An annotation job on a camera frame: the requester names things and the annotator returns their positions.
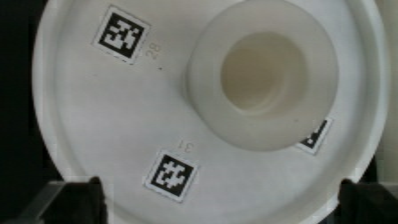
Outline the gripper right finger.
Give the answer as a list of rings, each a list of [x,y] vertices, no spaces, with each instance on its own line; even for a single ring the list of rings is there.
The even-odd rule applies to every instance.
[[[378,183],[344,179],[337,202],[337,224],[398,224],[398,198]]]

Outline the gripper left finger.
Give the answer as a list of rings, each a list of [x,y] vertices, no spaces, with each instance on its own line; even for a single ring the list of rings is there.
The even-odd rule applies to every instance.
[[[102,184],[51,181],[19,215],[23,224],[108,224]]]

